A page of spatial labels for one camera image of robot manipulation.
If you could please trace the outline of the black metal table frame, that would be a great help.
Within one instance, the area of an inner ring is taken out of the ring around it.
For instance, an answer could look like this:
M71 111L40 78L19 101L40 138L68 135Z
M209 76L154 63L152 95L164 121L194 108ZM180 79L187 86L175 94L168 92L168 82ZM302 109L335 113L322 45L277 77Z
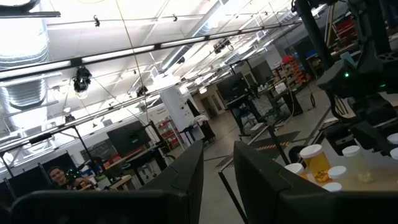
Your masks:
M332 118L329 106L312 109L290 119L279 129L276 128L274 137L265 130L258 138L247 142L247 145L282 164L285 160L295 163L301 160L299 149L323 142L323 130L333 123L328 118Z

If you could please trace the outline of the red storage rack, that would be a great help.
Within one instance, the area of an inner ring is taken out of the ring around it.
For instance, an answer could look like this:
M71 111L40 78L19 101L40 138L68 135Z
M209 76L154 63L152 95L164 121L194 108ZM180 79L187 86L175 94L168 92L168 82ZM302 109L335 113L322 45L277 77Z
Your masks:
M158 132L168 142L171 149L175 149L183 143L183 139L171 119L160 121L156 126Z
M277 79L285 80L289 86L301 86L307 82L307 74L292 55L283 57L272 71Z
M358 40L352 16L343 16L333 22L336 41L339 46L346 47Z

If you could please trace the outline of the wooden workbench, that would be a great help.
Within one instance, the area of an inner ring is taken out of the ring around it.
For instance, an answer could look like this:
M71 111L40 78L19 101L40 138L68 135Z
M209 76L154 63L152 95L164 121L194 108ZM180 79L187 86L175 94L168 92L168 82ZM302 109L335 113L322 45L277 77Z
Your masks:
M160 149L146 149L134 152L106 168L111 181L109 189L134 190L157 177L175 160L172 154L164 154Z

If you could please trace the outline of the black partition panel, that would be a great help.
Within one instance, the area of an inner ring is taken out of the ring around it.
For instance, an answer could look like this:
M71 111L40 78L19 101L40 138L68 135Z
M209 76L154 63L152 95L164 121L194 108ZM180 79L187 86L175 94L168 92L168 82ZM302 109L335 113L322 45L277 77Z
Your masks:
M0 204L10 205L15 197L18 198L36 190L51 189L52 180L50 177L49 180L47 180L44 174L47 174L51 168L56 166L64 171L76 167L70 155L64 153L42 164L44 170L37 164L31 170L23 171L21 174L14 177L6 177L6 182L0 177Z

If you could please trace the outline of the small teal box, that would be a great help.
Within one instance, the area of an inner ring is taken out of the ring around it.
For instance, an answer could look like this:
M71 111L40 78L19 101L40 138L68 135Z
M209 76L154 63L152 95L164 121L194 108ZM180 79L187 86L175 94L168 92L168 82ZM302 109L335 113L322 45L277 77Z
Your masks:
M340 59L349 62L350 64L354 65L354 59L349 52L344 52L340 54Z

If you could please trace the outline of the person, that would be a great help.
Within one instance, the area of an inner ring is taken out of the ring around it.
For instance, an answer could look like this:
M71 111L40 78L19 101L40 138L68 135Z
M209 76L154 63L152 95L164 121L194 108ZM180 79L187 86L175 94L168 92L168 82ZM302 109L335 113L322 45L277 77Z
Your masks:
M90 185L91 181L78 176L78 177L67 177L63 169L60 167L52 167L48 171L48 175L54 183L55 189L60 190L79 190L86 185Z

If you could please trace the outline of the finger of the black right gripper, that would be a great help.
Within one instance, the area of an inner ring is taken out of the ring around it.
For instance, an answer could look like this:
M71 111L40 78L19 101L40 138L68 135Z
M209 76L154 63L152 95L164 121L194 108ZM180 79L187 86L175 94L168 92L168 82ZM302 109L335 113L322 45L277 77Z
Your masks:
M346 147L357 145L348 127L341 123L332 124L325 128L323 132L335 152L342 152Z
M398 118L390 119L383 123L371 125L362 121L353 125L354 140L365 150L372 152L390 152L398 147L388 137L398 134Z

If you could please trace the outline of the white cloth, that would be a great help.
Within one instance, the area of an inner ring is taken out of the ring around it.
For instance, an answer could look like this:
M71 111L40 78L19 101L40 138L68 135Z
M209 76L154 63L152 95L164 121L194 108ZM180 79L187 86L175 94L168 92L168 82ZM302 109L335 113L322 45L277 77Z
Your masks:
M199 126L201 126L204 122L207 122L209 119L206 115L200 114L196 117L194 117L192 123L193 124L198 124Z

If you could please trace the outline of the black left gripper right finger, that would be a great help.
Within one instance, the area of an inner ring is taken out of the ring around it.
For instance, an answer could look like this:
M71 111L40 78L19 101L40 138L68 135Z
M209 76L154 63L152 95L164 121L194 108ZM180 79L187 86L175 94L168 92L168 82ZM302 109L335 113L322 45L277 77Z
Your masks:
M321 224L325 205L316 194L325 190L294 174L247 144L234 143L234 169L250 224Z

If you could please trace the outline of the black background table frame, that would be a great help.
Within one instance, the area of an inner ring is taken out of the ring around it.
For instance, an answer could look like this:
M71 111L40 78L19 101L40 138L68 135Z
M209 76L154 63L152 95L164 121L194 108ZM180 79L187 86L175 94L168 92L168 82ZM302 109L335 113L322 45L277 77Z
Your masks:
M62 124L62 125L57 126L55 128L50 128L50 129L48 129L46 131L43 131L43 132L41 132L39 134L35 134L35 135L29 136L29 137L26 137L26 138L22 138L20 140L16 140L16 141L14 141L12 143L9 143L9 144L6 144L6 145L0 147L0 158L3 161L3 164L6 167L6 170L8 171L9 175L11 176L11 178L14 178L14 174L12 173L11 168L9 167L9 165L7 164L7 162L3 158L4 154L6 152L12 151L12 150L14 150L14 149L16 149L18 147L22 147L22 146L25 146L25 145L28 145L28 144L34 145L34 144L40 143L40 142L42 142L42 141L44 141L46 139L51 138L53 135L61 133L62 131L65 131L65 130L68 130L68 129L73 129L76 132L76 134L78 136L78 139L80 140L81 144L83 145L84 150L86 151L86 153L89 156L90 160L93 161L92 156L91 156L91 154L90 154L90 152L89 152L89 150L88 150L88 148L87 148L82 136L78 132L76 125L74 125L74 124L73 125ZM40 171L44 175L44 178L46 179L48 185L52 186L51 180L49 179L46 171L44 170L44 168L42 166L42 164L38 163L38 166L40 168ZM11 183L9 182L9 180L6 177L3 178L3 182L6 183L7 189L9 191L13 201L15 201L17 199L17 195L16 195L14 189L12 188Z

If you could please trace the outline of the orange pill bottle white cap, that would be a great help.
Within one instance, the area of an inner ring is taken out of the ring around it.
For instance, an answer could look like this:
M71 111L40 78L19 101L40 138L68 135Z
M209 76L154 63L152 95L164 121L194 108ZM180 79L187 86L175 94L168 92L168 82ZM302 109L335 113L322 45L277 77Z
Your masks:
M300 157L306 163L316 182L326 183L331 180L328 175L331 165L321 144L312 144L304 147L300 151Z
M301 163L291 163L284 167L285 169L291 171L292 173L301 176L302 178L308 180L308 177L305 173L304 166Z

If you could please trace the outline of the silver ventilation duct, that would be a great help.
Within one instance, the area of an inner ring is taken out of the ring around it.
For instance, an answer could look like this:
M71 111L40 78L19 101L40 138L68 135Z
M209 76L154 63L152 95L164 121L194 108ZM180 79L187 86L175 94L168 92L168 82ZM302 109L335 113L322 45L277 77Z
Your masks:
M49 60L49 35L43 19L0 19L0 70ZM48 83L39 79L0 86L0 104L12 130L23 136L43 131Z

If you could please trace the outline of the black ceiling light rail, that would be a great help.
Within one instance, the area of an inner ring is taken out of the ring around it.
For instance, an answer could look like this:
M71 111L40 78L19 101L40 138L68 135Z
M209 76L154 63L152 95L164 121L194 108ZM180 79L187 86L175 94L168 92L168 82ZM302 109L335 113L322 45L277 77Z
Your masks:
M105 52L103 54L94 54L85 57L76 57L68 60L51 61L46 63L39 63L33 65L26 65L22 67L10 68L0 71L0 82L8 82L10 80L31 77L35 75L56 72L69 68L80 67L84 65L91 65L93 63L102 63L109 60L116 60L119 58L132 57L139 54L145 54L157 50L165 50L176 47L181 47L190 44L197 44L210 40L222 39L225 37L232 37L236 35L250 34L261 30L269 30L273 28L280 28L289 25L300 24L301 21L289 21L286 23L271 24L266 26L253 27L248 29L233 30L228 32L221 32L211 35L203 35L199 37L191 37L186 39L178 39L170 42L159 42L152 45L143 45L140 47L122 49L112 52Z

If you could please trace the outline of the black round pole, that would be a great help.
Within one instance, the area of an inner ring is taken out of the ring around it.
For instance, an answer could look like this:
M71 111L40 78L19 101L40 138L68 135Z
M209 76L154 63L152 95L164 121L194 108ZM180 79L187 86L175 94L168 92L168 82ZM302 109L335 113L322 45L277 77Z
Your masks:
M308 32L308 36L311 39L318 56L323 62L325 70L328 70L333 66L332 57L328 51L325 41L322 38L320 29L312 15L310 3L308 0L295 0L294 6L297 10L297 14L302 19L302 22Z

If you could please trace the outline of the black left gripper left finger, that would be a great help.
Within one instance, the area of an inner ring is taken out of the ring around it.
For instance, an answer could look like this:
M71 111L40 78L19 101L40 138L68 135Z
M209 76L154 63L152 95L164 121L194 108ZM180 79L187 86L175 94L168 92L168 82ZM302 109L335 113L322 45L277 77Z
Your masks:
M141 190L160 191L143 224L198 224L203 192L203 141L195 141Z

